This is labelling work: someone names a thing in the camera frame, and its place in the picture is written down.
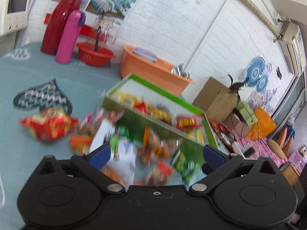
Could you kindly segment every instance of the beige pipe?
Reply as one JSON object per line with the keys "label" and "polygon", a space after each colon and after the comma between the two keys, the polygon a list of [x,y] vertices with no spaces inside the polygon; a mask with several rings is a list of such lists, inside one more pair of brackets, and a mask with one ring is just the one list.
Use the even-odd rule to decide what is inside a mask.
{"label": "beige pipe", "polygon": [[274,26],[273,23],[271,23],[268,18],[262,13],[259,8],[251,1],[251,0],[241,0],[251,11],[253,11],[260,20],[263,21],[266,26],[273,32],[273,34],[280,38],[280,32],[277,30],[277,28]]}

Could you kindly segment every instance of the white brick wall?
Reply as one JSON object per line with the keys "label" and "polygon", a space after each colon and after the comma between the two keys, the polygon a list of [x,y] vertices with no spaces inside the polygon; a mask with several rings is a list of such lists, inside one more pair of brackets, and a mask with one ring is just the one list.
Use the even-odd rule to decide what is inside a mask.
{"label": "white brick wall", "polygon": [[[22,44],[42,40],[45,26],[45,8],[49,0],[36,0],[29,16]],[[132,44],[151,50],[159,57],[173,63],[187,64],[225,0],[138,0],[120,28],[113,46],[120,63],[122,46]],[[270,13],[261,0],[252,0],[263,13]],[[268,4],[274,13],[272,4]],[[269,88],[278,87],[274,107],[286,91],[292,75],[279,47],[274,44],[271,31],[240,1],[232,0],[217,22],[218,26],[201,49],[196,61],[189,63],[189,72],[195,84],[183,92],[192,102],[210,76],[229,84],[227,74],[239,79],[248,63],[263,54],[273,65]],[[280,67],[282,81],[276,77]]]}

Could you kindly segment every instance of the orange plastic bin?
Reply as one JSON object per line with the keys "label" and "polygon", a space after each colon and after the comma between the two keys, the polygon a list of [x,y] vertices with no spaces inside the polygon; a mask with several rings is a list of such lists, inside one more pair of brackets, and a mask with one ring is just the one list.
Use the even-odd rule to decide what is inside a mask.
{"label": "orange plastic bin", "polygon": [[120,68],[122,78],[134,73],[176,96],[179,96],[188,84],[194,84],[190,78],[171,73],[170,70],[174,67],[171,63],[160,58],[154,63],[147,61],[133,53],[134,49],[135,47],[130,45],[124,46],[125,54]]}

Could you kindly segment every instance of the orange bag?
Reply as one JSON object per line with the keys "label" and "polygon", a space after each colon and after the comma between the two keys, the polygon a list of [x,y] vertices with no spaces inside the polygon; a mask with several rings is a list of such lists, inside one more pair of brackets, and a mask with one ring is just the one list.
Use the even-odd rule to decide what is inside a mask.
{"label": "orange bag", "polygon": [[250,140],[258,140],[258,137],[262,139],[276,129],[276,125],[271,117],[261,107],[256,108],[255,115],[258,119],[258,124],[255,123],[246,136]]}

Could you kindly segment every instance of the pink bottle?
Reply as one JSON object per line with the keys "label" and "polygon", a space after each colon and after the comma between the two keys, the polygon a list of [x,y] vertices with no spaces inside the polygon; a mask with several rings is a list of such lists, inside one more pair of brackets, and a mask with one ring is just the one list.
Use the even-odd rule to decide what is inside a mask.
{"label": "pink bottle", "polygon": [[61,64],[70,62],[81,27],[84,23],[85,14],[82,11],[74,10],[70,14],[56,53],[56,62]]}

